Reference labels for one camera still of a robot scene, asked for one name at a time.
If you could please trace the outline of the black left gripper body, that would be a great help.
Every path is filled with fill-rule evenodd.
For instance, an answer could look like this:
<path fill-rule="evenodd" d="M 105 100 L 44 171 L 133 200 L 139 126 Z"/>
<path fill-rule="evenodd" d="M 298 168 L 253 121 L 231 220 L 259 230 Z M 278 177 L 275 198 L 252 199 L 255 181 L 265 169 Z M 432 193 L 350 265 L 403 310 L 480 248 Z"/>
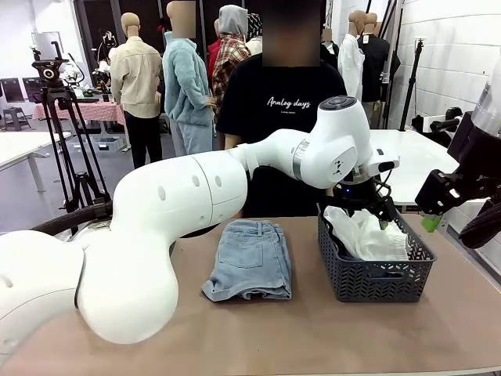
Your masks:
<path fill-rule="evenodd" d="M 379 179 L 369 178 L 356 184 L 342 181 L 340 185 L 342 208 L 375 208 L 386 201 L 386 197 L 380 195 L 385 184 Z"/>

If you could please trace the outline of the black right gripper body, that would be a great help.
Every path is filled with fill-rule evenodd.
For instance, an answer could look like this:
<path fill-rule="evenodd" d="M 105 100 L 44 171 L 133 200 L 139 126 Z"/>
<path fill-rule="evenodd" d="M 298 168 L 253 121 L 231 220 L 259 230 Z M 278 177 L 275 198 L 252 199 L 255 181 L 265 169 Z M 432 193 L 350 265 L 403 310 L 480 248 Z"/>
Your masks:
<path fill-rule="evenodd" d="M 448 148 L 459 167 L 454 189 L 462 200 L 500 199 L 500 138 L 479 129 L 467 111 Z"/>

